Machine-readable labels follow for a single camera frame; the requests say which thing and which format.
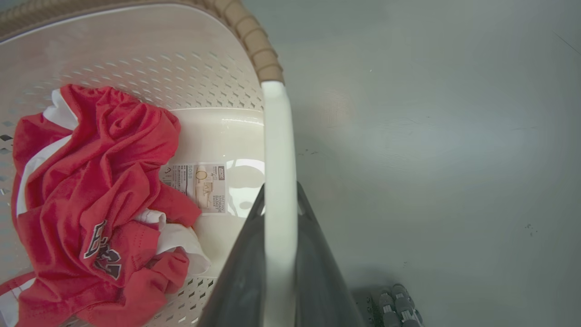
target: floor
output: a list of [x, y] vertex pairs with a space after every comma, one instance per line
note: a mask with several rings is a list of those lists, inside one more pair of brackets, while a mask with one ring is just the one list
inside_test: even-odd
[[578, 326], [581, 2], [245, 0], [350, 287], [430, 327]]

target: white handle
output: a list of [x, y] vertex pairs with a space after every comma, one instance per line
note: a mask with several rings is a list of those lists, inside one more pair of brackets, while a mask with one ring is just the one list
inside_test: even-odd
[[295, 325], [297, 198], [291, 104], [279, 81], [261, 83], [264, 93], [264, 327]]

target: red clothing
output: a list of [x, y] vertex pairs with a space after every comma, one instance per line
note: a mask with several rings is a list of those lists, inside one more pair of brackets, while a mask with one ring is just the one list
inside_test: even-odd
[[[56, 326], [77, 314], [96, 326], [140, 326], [166, 303], [164, 293], [182, 286], [188, 258], [179, 248], [155, 255], [157, 227], [133, 218], [149, 208], [192, 226], [200, 214], [158, 178], [180, 123], [111, 87], [60, 93], [78, 119], [73, 131], [39, 113], [24, 117], [14, 137], [13, 222], [36, 274], [20, 294], [17, 325]], [[17, 216], [25, 166], [67, 136], [28, 176], [27, 211]]]

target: perforated basket wall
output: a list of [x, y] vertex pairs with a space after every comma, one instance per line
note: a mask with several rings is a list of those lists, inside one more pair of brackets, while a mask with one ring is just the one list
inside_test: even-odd
[[[244, 16], [242, 23], [228, 21], [225, 10], [231, 5], [224, 1], [214, 2], [223, 3], [222, 12], [215, 4], [211, 10], [200, 10], [210, 6], [204, 1], [176, 1], [187, 5], [90, 3], [101, 2], [101, 6], [92, 6], [78, 1], [87, 8], [50, 19], [36, 15], [28, 25], [34, 28], [23, 34], [27, 29], [18, 25], [21, 20], [6, 15], [0, 19], [0, 33], [5, 37], [17, 34], [7, 33], [7, 29], [21, 33], [0, 44], [0, 255], [5, 263], [0, 265], [1, 281], [30, 269], [10, 214], [15, 174], [12, 137], [22, 116], [41, 112], [51, 104], [52, 90], [68, 83], [113, 86], [170, 110], [263, 110], [261, 75], [256, 73], [261, 53], [249, 54], [247, 40], [239, 32], [244, 19], [255, 22], [253, 17]], [[229, 2], [239, 6], [237, 0]], [[16, 14], [26, 15], [26, 10], [21, 11]], [[271, 68], [264, 68], [265, 76]], [[147, 326], [195, 325], [213, 283], [208, 278], [187, 280]], [[85, 325], [75, 318], [64, 324]]]

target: laundry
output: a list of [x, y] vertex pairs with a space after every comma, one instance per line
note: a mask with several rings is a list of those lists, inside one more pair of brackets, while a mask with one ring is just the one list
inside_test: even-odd
[[210, 266], [199, 208], [158, 177], [180, 123], [111, 87], [52, 100], [15, 132], [12, 219], [34, 273], [0, 286], [0, 312], [8, 327], [141, 326]]

